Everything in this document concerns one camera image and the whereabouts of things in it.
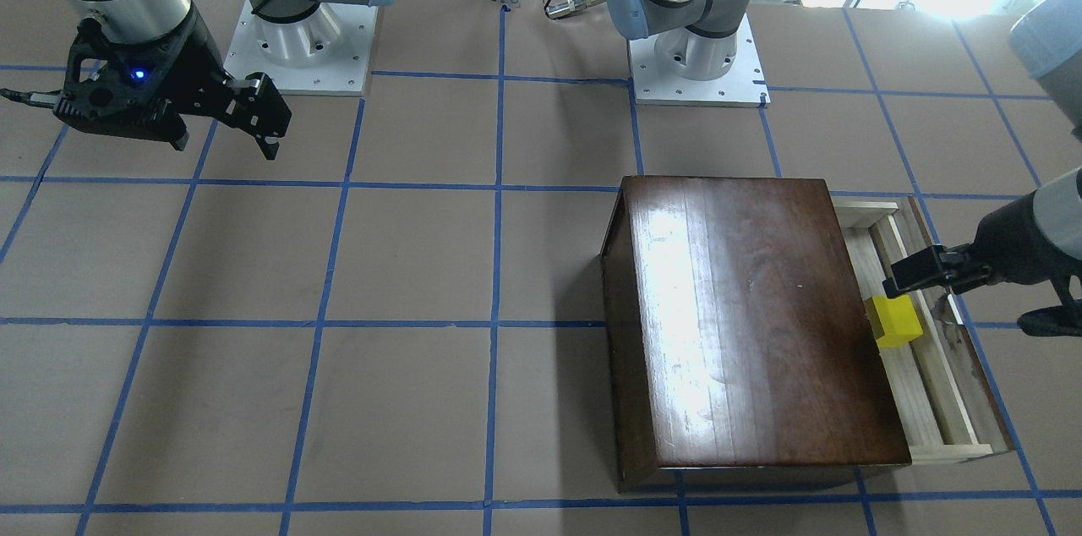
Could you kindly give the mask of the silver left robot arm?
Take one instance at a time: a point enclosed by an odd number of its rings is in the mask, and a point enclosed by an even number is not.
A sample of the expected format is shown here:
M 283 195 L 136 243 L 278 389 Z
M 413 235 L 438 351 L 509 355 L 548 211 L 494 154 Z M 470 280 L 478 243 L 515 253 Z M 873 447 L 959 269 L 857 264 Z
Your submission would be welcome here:
M 1070 122 L 1074 138 L 1081 118 L 1079 24 L 1081 0 L 1045 0 L 1016 21 L 1008 37 L 1013 54 Z M 883 290 L 888 298 L 927 288 L 959 296 L 998 283 L 1048 282 L 1057 304 L 1021 314 L 1018 327 L 1035 338 L 1077 338 L 1081 309 L 1071 288 L 1079 275 L 1081 200 L 1074 169 L 984 215 L 969 243 L 932 244 L 896 261 Z

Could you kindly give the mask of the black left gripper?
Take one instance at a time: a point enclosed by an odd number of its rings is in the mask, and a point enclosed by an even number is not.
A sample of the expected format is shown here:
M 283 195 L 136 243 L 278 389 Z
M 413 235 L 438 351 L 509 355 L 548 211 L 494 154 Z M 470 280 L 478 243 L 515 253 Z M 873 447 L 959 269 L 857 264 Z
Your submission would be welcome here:
M 932 244 L 893 263 L 883 282 L 885 296 L 897 298 L 928 288 L 962 296 L 997 283 L 1055 282 L 1057 274 L 1050 267 L 1052 246 L 1035 224 L 1035 194 L 1025 194 L 984 215 L 968 254 L 965 244 L 954 249 Z M 973 261 L 980 270 L 973 270 Z

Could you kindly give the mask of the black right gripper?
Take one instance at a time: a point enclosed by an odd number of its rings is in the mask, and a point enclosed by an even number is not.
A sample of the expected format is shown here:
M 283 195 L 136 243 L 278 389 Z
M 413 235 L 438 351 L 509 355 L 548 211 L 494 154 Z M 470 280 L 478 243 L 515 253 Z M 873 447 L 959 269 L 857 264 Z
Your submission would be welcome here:
M 274 161 L 292 112 L 267 73 L 230 79 L 197 8 L 179 27 L 140 44 L 109 41 L 85 16 L 69 48 L 64 86 L 52 112 L 80 132 L 186 145 L 183 115 L 221 119 L 255 140 Z

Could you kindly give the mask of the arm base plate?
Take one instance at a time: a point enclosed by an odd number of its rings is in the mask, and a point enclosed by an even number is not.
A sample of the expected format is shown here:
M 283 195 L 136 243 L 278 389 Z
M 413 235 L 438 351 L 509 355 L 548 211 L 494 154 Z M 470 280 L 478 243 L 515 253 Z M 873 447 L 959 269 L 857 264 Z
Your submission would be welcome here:
M 366 92 L 379 6 L 322 3 L 307 19 L 260 19 L 245 1 L 224 56 L 237 79 L 262 71 L 283 96 L 349 96 Z
M 638 104 L 765 107 L 771 103 L 749 17 L 713 39 L 674 29 L 626 42 Z

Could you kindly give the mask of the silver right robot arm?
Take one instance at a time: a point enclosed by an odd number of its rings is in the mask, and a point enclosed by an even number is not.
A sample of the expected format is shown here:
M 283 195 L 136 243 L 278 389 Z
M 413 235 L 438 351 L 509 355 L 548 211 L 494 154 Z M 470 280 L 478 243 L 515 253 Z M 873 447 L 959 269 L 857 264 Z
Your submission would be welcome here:
M 396 0 L 66 0 L 78 15 L 64 83 L 3 90 L 82 133 L 184 151 L 187 116 L 255 140 L 267 160 L 286 93 L 362 92 L 377 8 Z

